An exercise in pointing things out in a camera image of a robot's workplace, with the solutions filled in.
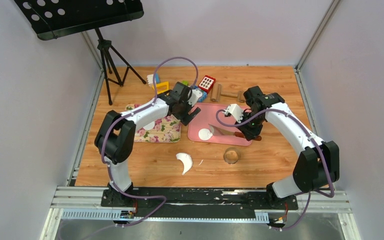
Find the pink rectangular tray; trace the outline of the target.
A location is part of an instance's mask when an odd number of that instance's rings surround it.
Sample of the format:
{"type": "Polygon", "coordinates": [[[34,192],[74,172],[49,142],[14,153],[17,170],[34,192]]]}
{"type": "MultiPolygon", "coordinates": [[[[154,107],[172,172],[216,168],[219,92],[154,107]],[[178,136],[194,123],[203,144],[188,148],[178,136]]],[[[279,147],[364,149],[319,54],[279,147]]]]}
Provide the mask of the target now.
{"type": "Polygon", "coordinates": [[[233,135],[215,135],[208,140],[202,140],[199,137],[199,131],[201,129],[210,129],[209,125],[214,125],[218,128],[227,130],[229,132],[238,132],[234,127],[226,127],[221,125],[216,119],[216,112],[218,110],[225,110],[228,106],[226,104],[216,103],[203,103],[198,102],[195,108],[200,108],[200,112],[193,118],[188,124],[187,136],[191,141],[213,144],[224,144],[234,146],[249,146],[251,141],[247,141],[245,138],[235,137],[233,135]]]}

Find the white dough ball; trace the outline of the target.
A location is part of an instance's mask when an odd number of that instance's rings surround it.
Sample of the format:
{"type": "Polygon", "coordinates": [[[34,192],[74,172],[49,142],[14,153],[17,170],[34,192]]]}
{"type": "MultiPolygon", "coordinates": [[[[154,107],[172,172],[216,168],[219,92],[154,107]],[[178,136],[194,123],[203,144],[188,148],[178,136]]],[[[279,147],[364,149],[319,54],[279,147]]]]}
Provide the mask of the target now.
{"type": "Polygon", "coordinates": [[[198,131],[198,137],[202,141],[208,141],[213,137],[213,133],[208,128],[202,128],[198,131]]]}

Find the metal dough scraper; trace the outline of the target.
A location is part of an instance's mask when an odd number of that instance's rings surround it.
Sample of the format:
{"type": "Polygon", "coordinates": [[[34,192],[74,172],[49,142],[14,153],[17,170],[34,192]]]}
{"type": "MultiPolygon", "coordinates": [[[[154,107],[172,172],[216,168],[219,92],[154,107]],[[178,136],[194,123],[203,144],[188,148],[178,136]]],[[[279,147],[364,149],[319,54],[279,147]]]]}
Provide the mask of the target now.
{"type": "Polygon", "coordinates": [[[242,132],[238,132],[238,131],[228,131],[228,130],[225,130],[225,129],[222,129],[220,127],[217,127],[217,126],[214,126],[212,124],[209,124],[209,130],[210,132],[214,135],[214,136],[234,136],[234,137],[237,137],[237,138],[242,138],[242,139],[246,139],[245,135],[242,133],[242,132]]]}

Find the wooden dough roller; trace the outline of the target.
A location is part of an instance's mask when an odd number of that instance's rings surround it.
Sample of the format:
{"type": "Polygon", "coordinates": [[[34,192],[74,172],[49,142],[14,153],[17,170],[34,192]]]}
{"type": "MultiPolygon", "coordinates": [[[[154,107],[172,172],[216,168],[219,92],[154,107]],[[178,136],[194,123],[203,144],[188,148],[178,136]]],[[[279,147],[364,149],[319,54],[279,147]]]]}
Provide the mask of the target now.
{"type": "Polygon", "coordinates": [[[228,92],[223,90],[223,86],[221,84],[215,84],[211,90],[210,101],[219,102],[221,97],[234,98],[239,103],[244,103],[246,101],[243,91],[228,92]]]}

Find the white dough scrap crescent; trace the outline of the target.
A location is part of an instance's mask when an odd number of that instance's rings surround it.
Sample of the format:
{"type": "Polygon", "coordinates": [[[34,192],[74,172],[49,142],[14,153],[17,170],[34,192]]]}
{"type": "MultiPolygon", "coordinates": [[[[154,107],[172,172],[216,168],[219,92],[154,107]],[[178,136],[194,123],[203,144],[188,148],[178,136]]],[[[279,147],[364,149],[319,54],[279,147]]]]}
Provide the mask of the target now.
{"type": "Polygon", "coordinates": [[[183,164],[182,175],[185,175],[193,166],[192,157],[185,152],[179,152],[175,155],[175,157],[177,160],[182,162],[183,164]]]}

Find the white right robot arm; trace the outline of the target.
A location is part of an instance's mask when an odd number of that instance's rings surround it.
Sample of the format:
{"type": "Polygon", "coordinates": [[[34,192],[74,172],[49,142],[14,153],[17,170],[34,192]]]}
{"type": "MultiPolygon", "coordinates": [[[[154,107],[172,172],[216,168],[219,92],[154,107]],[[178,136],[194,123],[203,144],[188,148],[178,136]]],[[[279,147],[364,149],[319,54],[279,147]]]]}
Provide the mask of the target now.
{"type": "Polygon", "coordinates": [[[268,185],[266,204],[278,209],[286,197],[318,192],[328,186],[327,197],[334,196],[333,183],[339,179],[339,147],[334,141],[324,141],[312,133],[290,110],[278,93],[263,94],[258,86],[244,92],[249,111],[242,112],[236,123],[247,140],[255,140],[263,122],[276,127],[298,155],[290,176],[268,185]]]}

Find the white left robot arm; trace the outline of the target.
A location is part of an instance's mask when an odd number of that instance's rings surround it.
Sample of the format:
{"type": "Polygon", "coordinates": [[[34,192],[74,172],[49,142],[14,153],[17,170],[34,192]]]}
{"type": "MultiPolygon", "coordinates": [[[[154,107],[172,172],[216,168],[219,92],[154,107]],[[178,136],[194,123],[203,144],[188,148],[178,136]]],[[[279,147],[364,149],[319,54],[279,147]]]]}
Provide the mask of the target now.
{"type": "Polygon", "coordinates": [[[136,132],[159,119],[174,116],[187,126],[201,111],[195,107],[202,93],[181,82],[173,89],[157,94],[149,102],[129,111],[109,111],[95,137],[101,161],[106,165],[109,185],[115,189],[114,200],[120,206],[129,206],[133,185],[129,176],[128,158],[132,153],[136,132]]]}

